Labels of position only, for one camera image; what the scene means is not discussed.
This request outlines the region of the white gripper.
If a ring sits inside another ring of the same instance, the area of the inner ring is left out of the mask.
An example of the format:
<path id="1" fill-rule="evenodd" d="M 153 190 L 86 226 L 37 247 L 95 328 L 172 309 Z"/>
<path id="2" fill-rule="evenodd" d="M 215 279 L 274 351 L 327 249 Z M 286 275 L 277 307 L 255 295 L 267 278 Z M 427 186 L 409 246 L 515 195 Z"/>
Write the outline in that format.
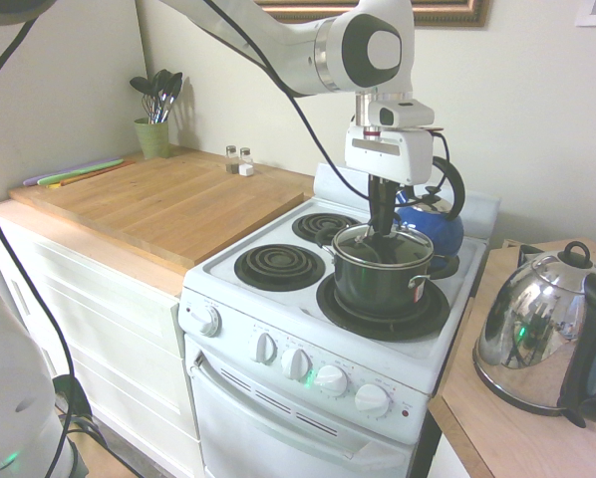
<path id="1" fill-rule="evenodd" d="M 431 133 L 424 129 L 365 131 L 356 125 L 348 128 L 346 165 L 373 175 L 368 178 L 368 224 L 375 233 L 391 233 L 398 183 L 418 185 L 431 178 L 433 142 Z"/>

